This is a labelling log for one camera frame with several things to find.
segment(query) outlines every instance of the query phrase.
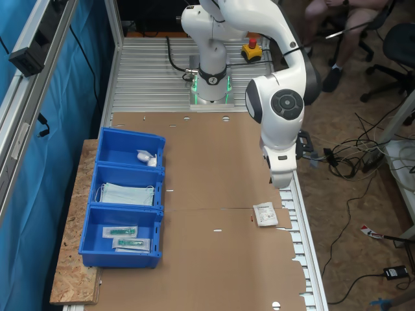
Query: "surgical face mask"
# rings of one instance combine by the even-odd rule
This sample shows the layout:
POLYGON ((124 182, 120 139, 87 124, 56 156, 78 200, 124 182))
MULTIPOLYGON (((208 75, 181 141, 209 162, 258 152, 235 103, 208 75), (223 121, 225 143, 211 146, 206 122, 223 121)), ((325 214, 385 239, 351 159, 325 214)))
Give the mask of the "surgical face mask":
POLYGON ((105 183, 100 187, 100 189, 98 189, 98 191, 101 191, 100 202, 102 203, 151 206, 154 197, 153 186, 149 186, 147 188, 133 188, 117 186, 112 183, 105 183))

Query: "sterile package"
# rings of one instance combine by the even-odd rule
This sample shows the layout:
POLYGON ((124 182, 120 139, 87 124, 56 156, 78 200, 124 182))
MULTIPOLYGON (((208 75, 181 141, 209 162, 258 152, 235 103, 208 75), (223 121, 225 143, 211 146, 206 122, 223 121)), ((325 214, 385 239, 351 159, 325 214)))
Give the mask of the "sterile package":
POLYGON ((114 238, 112 248, 138 249, 141 251, 150 251, 149 238, 114 238))
POLYGON ((136 238, 138 226, 135 227, 103 227, 103 238, 136 238))
POLYGON ((138 155, 137 158, 141 162, 147 163, 147 166, 149 167, 156 167, 157 166, 157 157, 156 155, 152 155, 150 152, 145 150, 137 150, 138 155))
POLYGON ((116 248, 116 252, 123 251, 124 253, 150 253, 150 251, 138 251, 136 249, 128 249, 128 248, 116 248))
POLYGON ((98 191, 101 191, 100 202, 118 203, 118 204, 135 204, 150 206, 153 204, 154 187, 133 188, 122 187, 112 183, 103 184, 98 191))
POLYGON ((254 205, 254 211, 259 227, 278 225, 277 215, 275 214, 272 202, 254 205))

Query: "blue storage tray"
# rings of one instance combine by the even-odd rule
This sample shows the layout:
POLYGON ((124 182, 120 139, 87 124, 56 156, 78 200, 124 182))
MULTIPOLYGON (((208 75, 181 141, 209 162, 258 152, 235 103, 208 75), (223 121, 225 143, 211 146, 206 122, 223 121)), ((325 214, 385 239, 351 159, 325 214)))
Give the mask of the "blue storage tray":
POLYGON ((98 163, 113 165, 132 165, 164 170, 163 149, 165 138, 157 135, 102 128, 99 136, 99 145, 96 160, 98 163), (148 167, 138 158, 137 150, 146 150, 157 155, 157 166, 148 167))
POLYGON ((161 258, 160 226, 162 211, 131 209, 121 206, 88 204, 79 254, 85 266, 119 268, 155 268, 161 258), (112 238, 102 237, 108 226, 138 226, 138 238, 149 238, 149 253, 116 252, 112 238))
POLYGON ((163 185, 164 172, 139 167, 123 167, 96 163, 93 170, 91 190, 89 191, 89 203, 119 205, 115 203, 100 203, 101 192, 98 190, 103 183, 113 183, 123 187, 154 187, 152 206, 124 204, 125 207, 139 207, 143 209, 163 210, 161 205, 161 187, 163 185))

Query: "red button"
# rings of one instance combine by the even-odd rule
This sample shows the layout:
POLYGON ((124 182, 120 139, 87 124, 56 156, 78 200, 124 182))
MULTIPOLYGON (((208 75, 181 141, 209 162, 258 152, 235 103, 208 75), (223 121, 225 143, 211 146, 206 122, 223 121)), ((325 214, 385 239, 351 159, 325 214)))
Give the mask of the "red button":
POLYGON ((250 49, 254 49, 257 46, 257 40, 255 38, 250 38, 248 46, 250 49))

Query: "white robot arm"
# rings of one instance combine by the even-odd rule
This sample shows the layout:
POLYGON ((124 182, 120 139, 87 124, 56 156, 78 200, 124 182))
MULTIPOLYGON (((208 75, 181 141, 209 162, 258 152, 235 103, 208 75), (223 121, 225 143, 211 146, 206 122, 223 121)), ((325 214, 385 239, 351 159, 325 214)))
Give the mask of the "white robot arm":
POLYGON ((271 0, 200 0, 200 4, 184 10, 182 26, 199 48, 199 74, 202 71, 200 77, 206 77, 199 79, 202 98, 223 96, 220 80, 209 80, 226 71, 226 50, 221 41, 240 40, 248 31, 264 34, 276 41, 287 61, 288 69, 251 80, 245 100, 249 114, 261 124, 260 145, 272 183, 276 188, 288 187, 296 170, 296 141, 304 105, 319 96, 320 77, 282 9, 271 0))

